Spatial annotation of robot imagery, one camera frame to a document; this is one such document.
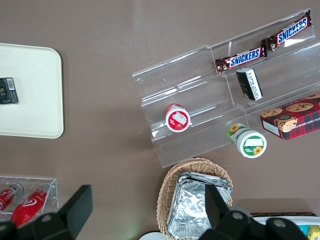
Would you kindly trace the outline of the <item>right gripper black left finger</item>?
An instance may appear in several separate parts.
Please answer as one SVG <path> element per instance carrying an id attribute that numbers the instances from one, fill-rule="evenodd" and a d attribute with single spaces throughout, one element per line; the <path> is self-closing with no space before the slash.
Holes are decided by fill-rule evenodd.
<path id="1" fill-rule="evenodd" d="M 58 212 L 39 216 L 17 227 L 11 221 L 0 224 L 2 240 L 75 240 L 93 212 L 91 185 L 82 185 Z"/>

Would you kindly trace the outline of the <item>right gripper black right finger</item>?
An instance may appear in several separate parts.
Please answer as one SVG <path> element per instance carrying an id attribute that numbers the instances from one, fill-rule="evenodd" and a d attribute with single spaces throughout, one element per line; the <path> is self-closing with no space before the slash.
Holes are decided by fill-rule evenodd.
<path id="1" fill-rule="evenodd" d="M 286 218 L 257 222 L 243 208 L 229 208 L 215 185 L 205 187 L 205 210 L 211 228 L 201 240 L 306 240 L 300 228 Z"/>

